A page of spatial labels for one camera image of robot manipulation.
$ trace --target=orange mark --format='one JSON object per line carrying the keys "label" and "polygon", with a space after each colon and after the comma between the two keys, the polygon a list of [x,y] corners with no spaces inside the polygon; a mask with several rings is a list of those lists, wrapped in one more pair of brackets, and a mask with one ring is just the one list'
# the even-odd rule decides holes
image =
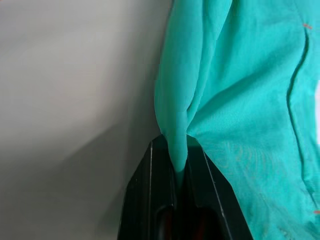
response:
{"label": "orange mark", "polygon": [[312,26],[309,26],[308,24],[304,23],[303,24],[304,27],[308,28],[308,29],[312,29]]}

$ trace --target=turquoise fabric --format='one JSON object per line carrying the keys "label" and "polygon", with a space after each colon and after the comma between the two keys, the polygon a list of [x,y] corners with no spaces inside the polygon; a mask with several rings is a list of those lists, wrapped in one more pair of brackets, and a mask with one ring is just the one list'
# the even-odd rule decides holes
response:
{"label": "turquoise fabric", "polygon": [[254,239],[320,239],[319,0],[175,0],[155,112],[177,174],[187,135],[232,185]]}

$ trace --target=black plastic object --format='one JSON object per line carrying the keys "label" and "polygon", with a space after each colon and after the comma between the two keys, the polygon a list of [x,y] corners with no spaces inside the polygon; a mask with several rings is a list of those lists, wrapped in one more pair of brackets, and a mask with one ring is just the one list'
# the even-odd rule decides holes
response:
{"label": "black plastic object", "polygon": [[232,187],[200,145],[176,187],[167,142],[153,140],[126,188],[118,240],[251,240]]}

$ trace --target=gray background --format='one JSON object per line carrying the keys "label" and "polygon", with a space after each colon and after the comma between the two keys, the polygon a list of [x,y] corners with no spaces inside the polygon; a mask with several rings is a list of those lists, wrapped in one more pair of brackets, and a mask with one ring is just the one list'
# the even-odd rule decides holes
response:
{"label": "gray background", "polygon": [[116,239],[170,7],[0,1],[1,240]]}

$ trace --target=orange thread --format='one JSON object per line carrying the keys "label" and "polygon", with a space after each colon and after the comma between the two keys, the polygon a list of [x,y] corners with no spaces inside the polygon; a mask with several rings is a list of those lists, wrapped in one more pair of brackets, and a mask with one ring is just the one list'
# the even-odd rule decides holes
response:
{"label": "orange thread", "polygon": [[308,29],[312,29],[312,26],[309,26],[308,24],[304,23],[303,24],[304,27],[308,28]]}

